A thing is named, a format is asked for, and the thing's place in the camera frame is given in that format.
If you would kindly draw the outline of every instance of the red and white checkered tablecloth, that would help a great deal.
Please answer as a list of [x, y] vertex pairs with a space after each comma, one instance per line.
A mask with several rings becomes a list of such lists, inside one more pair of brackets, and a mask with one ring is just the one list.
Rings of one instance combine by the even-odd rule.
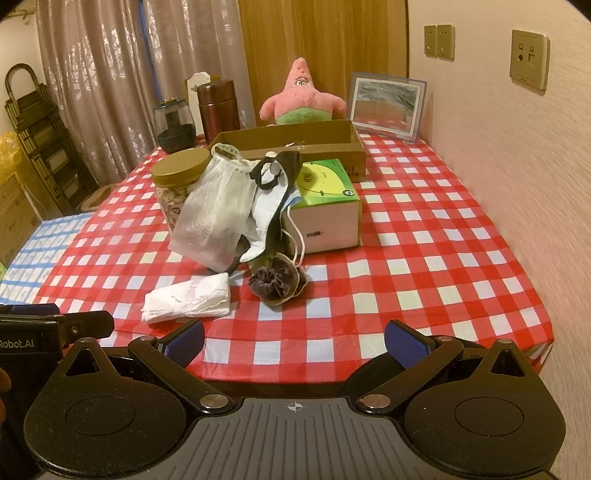
[[[491, 220], [424, 142], [406, 145], [361, 135], [368, 150], [362, 246], [306, 256], [303, 296], [268, 307], [231, 277], [231, 314], [204, 319], [206, 346], [189, 370], [206, 380], [323, 383], [346, 379], [385, 352], [383, 330], [401, 319], [430, 335], [489, 346], [511, 338], [539, 368], [553, 341], [540, 298]], [[154, 196], [152, 153], [78, 234], [36, 301], [63, 312], [105, 309], [116, 332], [103, 346], [175, 322], [142, 323], [144, 296], [205, 270], [168, 250]]]

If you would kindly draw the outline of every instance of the wall outlet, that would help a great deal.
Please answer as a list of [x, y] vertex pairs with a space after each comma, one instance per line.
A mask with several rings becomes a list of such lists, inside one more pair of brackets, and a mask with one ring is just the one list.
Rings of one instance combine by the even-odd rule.
[[550, 67], [550, 40], [539, 33], [513, 30], [509, 76], [545, 92]]
[[437, 25], [425, 25], [425, 55], [437, 57]]
[[456, 27], [453, 25], [437, 26], [437, 56], [446, 60], [456, 58]]

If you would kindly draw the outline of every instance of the mask ear loop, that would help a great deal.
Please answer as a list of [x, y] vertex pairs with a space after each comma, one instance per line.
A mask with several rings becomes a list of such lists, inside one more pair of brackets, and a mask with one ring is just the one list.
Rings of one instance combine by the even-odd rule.
[[300, 253], [300, 261], [299, 262], [296, 262], [296, 258], [298, 255], [298, 252], [297, 252], [298, 248], [297, 248], [296, 240], [293, 238], [293, 236], [290, 235], [290, 233], [287, 230], [281, 229], [281, 231], [284, 234], [286, 234], [293, 242], [295, 253], [294, 253], [294, 258], [292, 259], [292, 262], [296, 267], [300, 267], [302, 265], [302, 262], [304, 261], [304, 255], [306, 254], [306, 243], [304, 242], [304, 236], [301, 234], [300, 229], [296, 226], [296, 223], [293, 221], [293, 218], [291, 218], [291, 205], [289, 205], [287, 207], [287, 218], [289, 218], [294, 230], [297, 232], [298, 236], [300, 237], [301, 253]]

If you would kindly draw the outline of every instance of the plastic bag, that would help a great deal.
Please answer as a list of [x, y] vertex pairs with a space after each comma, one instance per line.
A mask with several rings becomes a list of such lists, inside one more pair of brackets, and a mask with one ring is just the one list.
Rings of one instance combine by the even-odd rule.
[[211, 161], [183, 205], [169, 249], [213, 271], [227, 270], [246, 230], [256, 191], [249, 173], [256, 164], [231, 145], [214, 145]]
[[0, 184], [16, 171], [21, 160], [21, 145], [16, 133], [6, 132], [0, 137]]

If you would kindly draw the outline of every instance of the screw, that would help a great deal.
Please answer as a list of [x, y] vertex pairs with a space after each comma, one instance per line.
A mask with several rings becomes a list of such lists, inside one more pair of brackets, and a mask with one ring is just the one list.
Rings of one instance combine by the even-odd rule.
[[205, 408], [224, 408], [230, 403], [230, 399], [228, 399], [228, 397], [225, 395], [212, 393], [202, 397], [200, 403]]
[[390, 399], [386, 395], [380, 394], [366, 395], [359, 401], [362, 405], [371, 409], [385, 408], [391, 403]]

